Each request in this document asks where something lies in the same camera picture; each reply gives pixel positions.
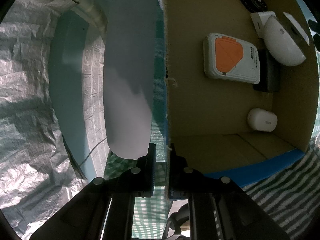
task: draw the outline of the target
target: orange flap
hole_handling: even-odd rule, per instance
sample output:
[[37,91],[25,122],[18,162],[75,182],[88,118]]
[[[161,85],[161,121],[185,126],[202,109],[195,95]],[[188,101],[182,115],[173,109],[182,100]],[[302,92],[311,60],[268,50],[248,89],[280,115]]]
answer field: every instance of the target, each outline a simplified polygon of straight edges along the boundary
[[221,72],[229,72],[243,58],[242,45],[235,39],[216,38],[216,68]]

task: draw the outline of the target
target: gray panel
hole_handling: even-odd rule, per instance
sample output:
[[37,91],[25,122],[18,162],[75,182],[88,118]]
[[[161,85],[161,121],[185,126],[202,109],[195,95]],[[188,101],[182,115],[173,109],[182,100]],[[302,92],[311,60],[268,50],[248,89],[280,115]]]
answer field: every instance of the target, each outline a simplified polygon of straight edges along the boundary
[[104,59],[104,113],[110,149],[146,155],[151,133],[157,0],[115,0]]

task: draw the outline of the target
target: crumpled silver tarp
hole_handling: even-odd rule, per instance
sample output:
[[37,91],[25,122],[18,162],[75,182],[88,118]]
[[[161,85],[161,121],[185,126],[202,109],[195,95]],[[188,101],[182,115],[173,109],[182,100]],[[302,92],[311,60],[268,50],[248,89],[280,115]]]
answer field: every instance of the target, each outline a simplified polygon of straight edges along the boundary
[[0,208],[22,239],[83,187],[49,97],[50,43],[71,0],[16,0],[0,25]]

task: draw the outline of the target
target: black cable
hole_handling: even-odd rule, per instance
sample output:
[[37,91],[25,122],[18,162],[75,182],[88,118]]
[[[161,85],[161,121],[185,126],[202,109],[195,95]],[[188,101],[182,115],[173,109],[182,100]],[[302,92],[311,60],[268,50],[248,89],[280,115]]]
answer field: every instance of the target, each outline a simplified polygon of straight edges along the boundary
[[93,147],[93,149],[89,152],[88,156],[79,164],[79,167],[81,167],[81,166],[85,163],[85,161],[90,157],[90,155],[92,154],[92,152],[94,151],[94,149],[95,149],[100,143],[102,143],[105,139],[106,139],[106,137],[105,137],[103,140],[101,140],[99,143],[97,143],[97,145],[96,145],[95,147]]

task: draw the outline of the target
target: metal rivet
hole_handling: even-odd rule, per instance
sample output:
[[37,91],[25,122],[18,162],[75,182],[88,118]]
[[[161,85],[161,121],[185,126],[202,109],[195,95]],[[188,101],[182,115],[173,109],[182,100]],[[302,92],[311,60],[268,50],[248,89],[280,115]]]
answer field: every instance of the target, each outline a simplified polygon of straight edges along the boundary
[[104,182],[104,178],[94,178],[93,179],[93,184],[94,185],[100,185]]
[[221,178],[221,181],[222,181],[223,183],[225,183],[225,184],[228,184],[228,183],[230,183],[231,179],[230,179],[229,177],[222,177],[222,178]]
[[133,174],[138,174],[140,171],[141,171],[141,170],[140,170],[140,168],[138,168],[138,167],[135,167],[135,168],[132,168],[132,169],[131,169],[131,173],[133,173]]
[[183,169],[183,171],[184,171],[185,173],[192,173],[192,172],[193,172],[193,168],[185,167],[185,168]]

